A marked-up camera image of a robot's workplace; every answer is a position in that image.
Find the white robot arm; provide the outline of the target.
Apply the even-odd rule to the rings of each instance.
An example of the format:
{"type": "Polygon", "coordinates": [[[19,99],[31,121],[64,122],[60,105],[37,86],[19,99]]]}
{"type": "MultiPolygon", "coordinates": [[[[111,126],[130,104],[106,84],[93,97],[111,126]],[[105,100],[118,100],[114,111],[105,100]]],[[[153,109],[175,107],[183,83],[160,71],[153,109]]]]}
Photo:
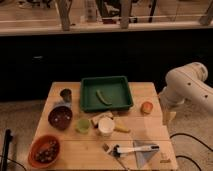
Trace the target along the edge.
{"type": "Polygon", "coordinates": [[[213,114],[213,88],[205,84],[207,77],[208,70],[200,62],[171,69],[166,74],[166,86],[158,95],[164,125],[176,116],[173,108],[182,105],[186,99],[213,114]]]}

